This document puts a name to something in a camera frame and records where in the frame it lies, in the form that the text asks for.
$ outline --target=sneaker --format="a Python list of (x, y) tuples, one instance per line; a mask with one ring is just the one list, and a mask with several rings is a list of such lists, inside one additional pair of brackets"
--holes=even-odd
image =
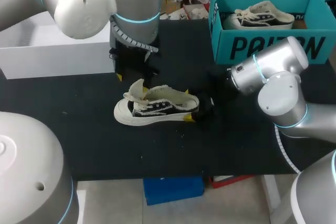
[(167, 85), (143, 91), (143, 79), (136, 81), (114, 108), (115, 119), (130, 126), (143, 126), (162, 121), (184, 121), (197, 111), (200, 101), (194, 95), (174, 90)]
[(236, 9), (223, 26), (227, 30), (291, 29), (294, 19), (293, 15), (276, 9), (270, 1), (263, 1), (246, 10)]

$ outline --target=white rubber sole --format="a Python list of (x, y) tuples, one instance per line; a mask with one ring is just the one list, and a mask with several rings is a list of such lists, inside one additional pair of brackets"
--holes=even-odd
[(132, 113), (128, 109), (127, 99), (120, 100), (114, 107), (114, 118), (119, 123), (129, 126), (144, 126), (164, 121), (184, 121), (184, 117), (189, 114), (190, 112), (172, 115), (151, 116), (148, 118), (135, 118), (132, 116)]
[(238, 26), (230, 22), (229, 18), (224, 20), (223, 24), (224, 30), (290, 30), (293, 27), (293, 23), (289, 25), (282, 26), (256, 26), (256, 27), (246, 27)]

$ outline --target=white box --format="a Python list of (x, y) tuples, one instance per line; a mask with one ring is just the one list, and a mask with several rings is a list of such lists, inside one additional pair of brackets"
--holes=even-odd
[(109, 23), (92, 38), (75, 40), (45, 12), (0, 32), (0, 47), (7, 79), (114, 72)]

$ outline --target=shoe upper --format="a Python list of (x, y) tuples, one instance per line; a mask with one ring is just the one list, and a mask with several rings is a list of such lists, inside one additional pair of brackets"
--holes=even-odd
[(236, 9), (228, 19), (235, 26), (270, 27), (292, 24), (295, 18), (278, 10), (271, 1), (263, 1), (246, 10)]
[(143, 79), (136, 81), (124, 94), (129, 100), (128, 108), (133, 116), (147, 117), (175, 113), (193, 112), (200, 104), (198, 98), (185, 92), (174, 90), (167, 85), (143, 91)]

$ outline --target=shoe sole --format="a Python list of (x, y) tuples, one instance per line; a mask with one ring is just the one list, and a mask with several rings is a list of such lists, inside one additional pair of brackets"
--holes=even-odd
[(151, 116), (148, 118), (136, 118), (128, 109), (128, 100), (122, 99), (114, 107), (114, 118), (122, 124), (129, 126), (145, 126), (157, 122), (165, 121), (184, 121), (184, 117), (189, 115), (190, 112), (178, 113), (171, 115)]

